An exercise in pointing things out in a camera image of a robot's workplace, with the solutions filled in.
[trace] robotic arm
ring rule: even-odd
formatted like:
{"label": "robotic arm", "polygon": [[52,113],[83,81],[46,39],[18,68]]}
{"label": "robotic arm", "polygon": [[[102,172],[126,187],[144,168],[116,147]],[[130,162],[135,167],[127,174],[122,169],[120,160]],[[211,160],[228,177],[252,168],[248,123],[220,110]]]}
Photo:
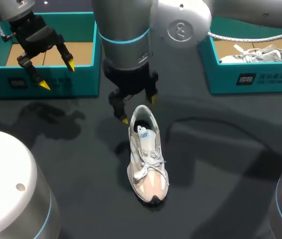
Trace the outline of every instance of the robotic arm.
{"label": "robotic arm", "polygon": [[69,71],[74,71],[73,56],[67,50],[64,39],[55,29],[46,25],[42,16],[35,15],[32,7],[35,0],[0,0],[0,21],[9,22],[12,34],[6,36],[0,27],[0,35],[7,42],[16,38],[24,49],[17,60],[36,84],[50,90],[38,75],[31,59],[56,46]]}
{"label": "robotic arm", "polygon": [[282,0],[92,0],[106,59],[103,71],[118,89],[114,115],[128,123],[124,98],[145,89],[153,103],[158,80],[149,69],[151,34],[176,48],[190,48],[209,32],[213,16],[282,28]]}

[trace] shoe logo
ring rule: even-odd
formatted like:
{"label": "shoe logo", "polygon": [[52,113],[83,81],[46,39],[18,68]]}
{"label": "shoe logo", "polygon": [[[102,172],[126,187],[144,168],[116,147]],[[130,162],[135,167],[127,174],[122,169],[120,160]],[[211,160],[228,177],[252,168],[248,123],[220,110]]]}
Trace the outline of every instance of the shoe logo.
{"label": "shoe logo", "polygon": [[147,137],[147,133],[142,133],[141,138],[145,138],[145,137]]}

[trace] shoe insole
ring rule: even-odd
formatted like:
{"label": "shoe insole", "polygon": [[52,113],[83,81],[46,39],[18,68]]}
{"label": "shoe insole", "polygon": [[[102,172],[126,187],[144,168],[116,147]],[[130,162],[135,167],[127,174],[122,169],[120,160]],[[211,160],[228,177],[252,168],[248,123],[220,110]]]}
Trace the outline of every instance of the shoe insole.
{"label": "shoe insole", "polygon": [[136,120],[135,126],[133,128],[134,132],[136,132],[136,133],[138,132],[138,125],[146,128],[146,129],[151,129],[150,124],[148,122],[146,122],[145,120]]}

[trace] teal box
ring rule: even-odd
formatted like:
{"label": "teal box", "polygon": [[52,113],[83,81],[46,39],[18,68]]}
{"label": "teal box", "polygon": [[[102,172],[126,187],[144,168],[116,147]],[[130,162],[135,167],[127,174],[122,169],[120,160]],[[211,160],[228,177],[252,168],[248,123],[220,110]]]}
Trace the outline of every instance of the teal box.
{"label": "teal box", "polygon": [[[265,38],[282,34],[282,29],[216,17],[211,32],[236,38]],[[206,37],[198,49],[211,94],[282,92],[282,62],[221,64],[211,37]]]}
{"label": "teal box", "polygon": [[[72,98],[96,97],[99,93],[101,46],[93,12],[38,13],[48,26],[56,29],[65,42],[93,42],[90,65],[75,65],[75,72],[65,65],[35,66],[47,81],[51,91],[34,84],[25,70],[19,66],[5,66],[11,45],[16,40],[3,42],[0,37],[0,99],[5,98]],[[9,34],[8,24],[2,25]]]}

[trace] dark gray table surface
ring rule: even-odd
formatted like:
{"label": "dark gray table surface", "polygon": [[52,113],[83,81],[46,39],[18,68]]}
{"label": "dark gray table surface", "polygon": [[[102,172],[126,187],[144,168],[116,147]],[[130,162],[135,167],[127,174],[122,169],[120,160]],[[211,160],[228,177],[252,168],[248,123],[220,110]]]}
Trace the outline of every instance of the dark gray table surface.
{"label": "dark gray table surface", "polygon": [[[37,1],[35,11],[90,11],[85,0]],[[170,188],[158,208],[130,187],[128,127],[113,117],[101,74],[96,99],[0,101],[0,130],[34,154],[59,204],[60,239],[255,239],[282,171],[282,94],[212,96],[196,49],[154,42]],[[144,93],[127,102],[147,104]]]}

